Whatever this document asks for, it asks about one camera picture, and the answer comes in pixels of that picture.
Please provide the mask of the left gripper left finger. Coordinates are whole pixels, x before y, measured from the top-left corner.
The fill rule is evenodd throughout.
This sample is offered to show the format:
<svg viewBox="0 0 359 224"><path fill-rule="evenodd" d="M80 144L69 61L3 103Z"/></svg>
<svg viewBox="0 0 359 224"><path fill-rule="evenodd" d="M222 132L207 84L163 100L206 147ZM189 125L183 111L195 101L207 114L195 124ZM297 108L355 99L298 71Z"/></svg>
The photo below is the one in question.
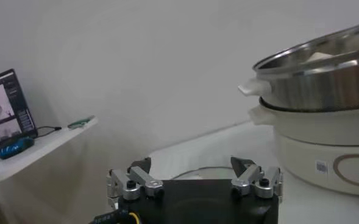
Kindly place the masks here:
<svg viewBox="0 0 359 224"><path fill-rule="evenodd" d="M150 157L134 161L126 171L110 169L106 177L107 201L111 208L118 209L119 201L135 202L142 198L160 200L165 194L162 180L150 176Z"/></svg>

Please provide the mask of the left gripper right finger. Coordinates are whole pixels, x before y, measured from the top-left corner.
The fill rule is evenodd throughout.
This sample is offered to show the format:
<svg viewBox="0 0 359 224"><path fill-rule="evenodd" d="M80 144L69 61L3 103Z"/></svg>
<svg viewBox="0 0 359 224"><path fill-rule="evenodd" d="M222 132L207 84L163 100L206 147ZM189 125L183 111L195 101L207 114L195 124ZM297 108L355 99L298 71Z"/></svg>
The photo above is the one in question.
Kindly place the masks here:
<svg viewBox="0 0 359 224"><path fill-rule="evenodd" d="M240 197L255 194L262 199L282 199L282 171L279 167L263 169L251 159L231 157L236 178L231 180L232 190Z"/></svg>

